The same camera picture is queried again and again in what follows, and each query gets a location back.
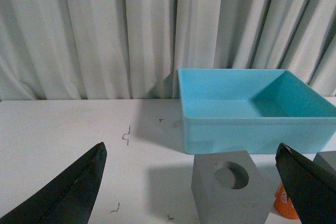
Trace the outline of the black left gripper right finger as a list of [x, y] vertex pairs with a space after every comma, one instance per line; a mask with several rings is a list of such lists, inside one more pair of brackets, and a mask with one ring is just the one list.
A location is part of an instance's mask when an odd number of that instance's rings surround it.
[[335, 223], [335, 175], [285, 143], [275, 160], [301, 223]]

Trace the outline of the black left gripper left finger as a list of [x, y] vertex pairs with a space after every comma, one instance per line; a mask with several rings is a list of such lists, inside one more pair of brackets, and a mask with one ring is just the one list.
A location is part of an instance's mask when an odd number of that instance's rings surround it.
[[1, 217], [1, 223], [88, 223], [107, 159], [96, 144], [37, 193]]

